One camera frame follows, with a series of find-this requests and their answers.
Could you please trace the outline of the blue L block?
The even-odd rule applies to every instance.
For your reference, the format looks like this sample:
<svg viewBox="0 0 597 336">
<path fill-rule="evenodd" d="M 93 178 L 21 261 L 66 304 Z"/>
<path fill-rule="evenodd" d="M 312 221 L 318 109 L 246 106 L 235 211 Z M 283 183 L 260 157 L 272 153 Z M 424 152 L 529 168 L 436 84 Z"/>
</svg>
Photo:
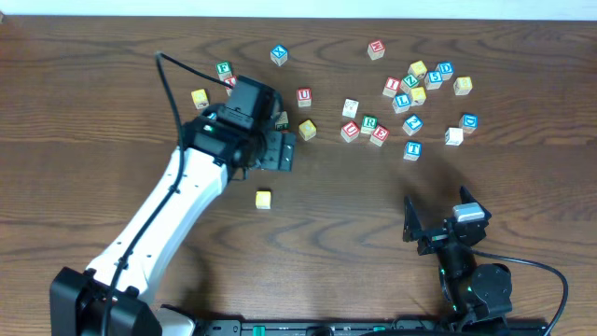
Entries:
<svg viewBox="0 0 597 336">
<path fill-rule="evenodd" d="M 410 98 L 406 93 L 396 95 L 392 102 L 392 107 L 396 114 L 407 112 L 410 106 Z"/>
</svg>

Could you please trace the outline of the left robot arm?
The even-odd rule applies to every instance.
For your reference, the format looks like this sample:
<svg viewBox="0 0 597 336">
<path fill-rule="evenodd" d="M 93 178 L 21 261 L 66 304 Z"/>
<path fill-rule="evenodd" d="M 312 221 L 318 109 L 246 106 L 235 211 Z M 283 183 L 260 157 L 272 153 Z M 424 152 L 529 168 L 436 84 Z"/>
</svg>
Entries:
<svg viewBox="0 0 597 336">
<path fill-rule="evenodd" d="M 180 145 L 141 208 L 82 273 L 50 285 L 54 335 L 193 335 L 200 322 L 167 305 L 152 310 L 161 279 L 201 213 L 237 171 L 290 171 L 296 137 L 274 124 L 277 91 L 238 86 L 225 104 L 180 126 Z"/>
</svg>

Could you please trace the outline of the red block top right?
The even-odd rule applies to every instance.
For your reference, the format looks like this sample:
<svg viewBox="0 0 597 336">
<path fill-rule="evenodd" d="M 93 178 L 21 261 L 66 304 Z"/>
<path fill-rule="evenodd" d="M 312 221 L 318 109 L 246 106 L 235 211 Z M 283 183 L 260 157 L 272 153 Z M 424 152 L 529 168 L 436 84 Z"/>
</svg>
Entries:
<svg viewBox="0 0 597 336">
<path fill-rule="evenodd" d="M 368 44 L 368 56 L 372 61 L 383 57 L 386 47 L 381 40 L 375 40 Z"/>
</svg>

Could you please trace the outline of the red Y block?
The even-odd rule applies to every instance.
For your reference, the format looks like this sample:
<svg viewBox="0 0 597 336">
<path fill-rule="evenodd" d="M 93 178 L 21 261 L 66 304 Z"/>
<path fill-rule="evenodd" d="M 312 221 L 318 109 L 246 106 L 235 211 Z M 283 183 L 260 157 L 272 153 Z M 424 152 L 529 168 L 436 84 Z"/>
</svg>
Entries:
<svg viewBox="0 0 597 336">
<path fill-rule="evenodd" d="M 237 78 L 236 77 L 228 77 L 224 79 L 224 82 L 228 84 L 228 86 L 226 87 L 226 92 L 228 96 L 231 96 L 232 91 L 237 83 Z"/>
</svg>

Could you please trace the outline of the white green picture block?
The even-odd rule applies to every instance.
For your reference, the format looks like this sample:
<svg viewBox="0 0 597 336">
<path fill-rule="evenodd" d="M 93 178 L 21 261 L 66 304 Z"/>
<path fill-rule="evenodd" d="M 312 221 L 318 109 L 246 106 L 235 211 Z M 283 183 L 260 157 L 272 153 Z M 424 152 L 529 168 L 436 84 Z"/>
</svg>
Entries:
<svg viewBox="0 0 597 336">
<path fill-rule="evenodd" d="M 282 111 L 274 123 L 276 131 L 283 131 L 289 128 L 289 119 L 286 111 Z"/>
</svg>

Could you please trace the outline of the blue X block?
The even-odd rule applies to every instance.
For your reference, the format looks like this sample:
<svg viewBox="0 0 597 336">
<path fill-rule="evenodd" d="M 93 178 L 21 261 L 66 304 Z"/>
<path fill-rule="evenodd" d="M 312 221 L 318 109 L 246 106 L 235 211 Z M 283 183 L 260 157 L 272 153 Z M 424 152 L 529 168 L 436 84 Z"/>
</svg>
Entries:
<svg viewBox="0 0 597 336">
<path fill-rule="evenodd" d="M 282 66 L 288 60 L 288 50 L 282 45 L 277 45 L 271 50 L 270 56 L 277 66 Z"/>
</svg>

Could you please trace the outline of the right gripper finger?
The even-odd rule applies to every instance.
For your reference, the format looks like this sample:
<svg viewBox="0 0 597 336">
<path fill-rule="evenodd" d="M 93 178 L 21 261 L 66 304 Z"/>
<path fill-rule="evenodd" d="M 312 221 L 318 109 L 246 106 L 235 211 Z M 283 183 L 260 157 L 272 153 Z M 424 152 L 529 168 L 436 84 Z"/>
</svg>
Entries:
<svg viewBox="0 0 597 336">
<path fill-rule="evenodd" d="M 461 199 L 461 204 L 462 203 L 479 203 L 480 206 L 483 208 L 483 210 L 485 211 L 485 219 L 491 219 L 492 218 L 492 213 L 486 208 L 484 207 L 481 202 L 479 202 L 470 192 L 470 190 L 466 187 L 466 186 L 461 186 L 459 189 L 459 196 Z"/>
<path fill-rule="evenodd" d="M 409 196 L 404 198 L 404 208 L 405 219 L 402 239 L 404 242 L 418 241 L 422 236 L 423 229 Z"/>
</svg>

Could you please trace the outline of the blue D block right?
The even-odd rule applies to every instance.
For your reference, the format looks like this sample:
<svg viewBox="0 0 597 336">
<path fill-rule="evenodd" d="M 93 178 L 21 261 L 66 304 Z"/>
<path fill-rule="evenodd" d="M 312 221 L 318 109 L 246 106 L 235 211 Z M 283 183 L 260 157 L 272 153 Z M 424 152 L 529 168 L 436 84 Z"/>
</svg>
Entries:
<svg viewBox="0 0 597 336">
<path fill-rule="evenodd" d="M 464 133 L 473 133 L 479 126 L 479 118 L 474 114 L 463 114 L 460 121 L 459 127 Z"/>
</svg>

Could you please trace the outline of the green R block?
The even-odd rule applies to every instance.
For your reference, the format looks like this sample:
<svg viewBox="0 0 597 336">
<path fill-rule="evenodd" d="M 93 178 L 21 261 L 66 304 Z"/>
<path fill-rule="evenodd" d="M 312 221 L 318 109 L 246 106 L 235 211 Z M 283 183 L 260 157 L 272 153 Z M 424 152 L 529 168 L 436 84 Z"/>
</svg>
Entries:
<svg viewBox="0 0 597 336">
<path fill-rule="evenodd" d="M 378 119 L 376 117 L 365 115 L 361 123 L 362 134 L 372 134 L 378 126 Z"/>
</svg>

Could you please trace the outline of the yellow block beside L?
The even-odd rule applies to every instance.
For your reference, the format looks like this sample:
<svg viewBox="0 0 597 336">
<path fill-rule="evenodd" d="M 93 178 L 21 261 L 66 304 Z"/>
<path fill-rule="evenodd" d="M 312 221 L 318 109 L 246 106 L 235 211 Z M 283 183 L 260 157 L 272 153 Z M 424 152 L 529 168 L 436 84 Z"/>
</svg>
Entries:
<svg viewBox="0 0 597 336">
<path fill-rule="evenodd" d="M 410 104 L 412 106 L 422 105 L 426 100 L 426 93 L 423 87 L 412 88 L 409 92 Z"/>
</svg>

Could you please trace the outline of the red I block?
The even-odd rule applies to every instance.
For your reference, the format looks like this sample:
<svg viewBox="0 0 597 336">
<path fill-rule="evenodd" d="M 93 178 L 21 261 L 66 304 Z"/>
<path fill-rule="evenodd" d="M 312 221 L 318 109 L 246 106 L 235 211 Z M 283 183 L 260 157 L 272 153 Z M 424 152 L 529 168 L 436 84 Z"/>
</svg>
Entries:
<svg viewBox="0 0 597 336">
<path fill-rule="evenodd" d="M 401 80 L 399 78 L 388 77 L 385 81 L 382 94 L 394 98 L 400 89 Z"/>
</svg>

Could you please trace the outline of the green F block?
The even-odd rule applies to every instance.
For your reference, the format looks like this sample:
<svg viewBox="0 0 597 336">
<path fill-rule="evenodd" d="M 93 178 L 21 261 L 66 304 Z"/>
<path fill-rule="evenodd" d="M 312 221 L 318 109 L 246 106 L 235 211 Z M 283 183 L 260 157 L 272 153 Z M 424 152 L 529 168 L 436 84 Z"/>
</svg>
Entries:
<svg viewBox="0 0 597 336">
<path fill-rule="evenodd" d="M 215 65 L 215 69 L 216 69 L 219 79 L 222 81 L 233 77 L 232 67 L 231 67 L 230 62 L 228 62 L 228 61 L 217 63 Z"/>
</svg>

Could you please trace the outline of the red U block lower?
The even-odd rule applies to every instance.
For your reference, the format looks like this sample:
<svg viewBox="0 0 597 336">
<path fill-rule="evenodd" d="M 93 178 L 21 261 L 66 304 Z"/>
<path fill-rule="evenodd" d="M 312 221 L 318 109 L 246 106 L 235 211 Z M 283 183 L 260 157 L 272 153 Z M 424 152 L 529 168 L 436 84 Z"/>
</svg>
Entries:
<svg viewBox="0 0 597 336">
<path fill-rule="evenodd" d="M 345 142 L 351 143 L 360 134 L 360 128 L 354 121 L 350 121 L 341 127 L 340 135 Z"/>
</svg>

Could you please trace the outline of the yellow C block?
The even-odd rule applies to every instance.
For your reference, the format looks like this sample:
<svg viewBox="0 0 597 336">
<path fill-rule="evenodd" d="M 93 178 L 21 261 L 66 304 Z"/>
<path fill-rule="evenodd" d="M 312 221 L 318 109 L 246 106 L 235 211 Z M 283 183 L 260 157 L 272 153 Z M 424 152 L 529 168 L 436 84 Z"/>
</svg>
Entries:
<svg viewBox="0 0 597 336">
<path fill-rule="evenodd" d="M 262 210 L 271 208 L 271 192 L 269 190 L 258 190 L 256 192 L 256 208 Z"/>
</svg>

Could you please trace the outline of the blue 2 block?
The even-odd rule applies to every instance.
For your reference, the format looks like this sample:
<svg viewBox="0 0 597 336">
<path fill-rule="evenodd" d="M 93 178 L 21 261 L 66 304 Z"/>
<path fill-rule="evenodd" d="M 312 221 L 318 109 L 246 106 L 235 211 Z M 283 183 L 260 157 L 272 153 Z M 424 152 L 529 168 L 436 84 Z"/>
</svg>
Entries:
<svg viewBox="0 0 597 336">
<path fill-rule="evenodd" d="M 423 121 L 416 114 L 412 114 L 410 117 L 406 118 L 403 123 L 403 131 L 408 136 L 416 134 L 422 127 Z"/>
</svg>

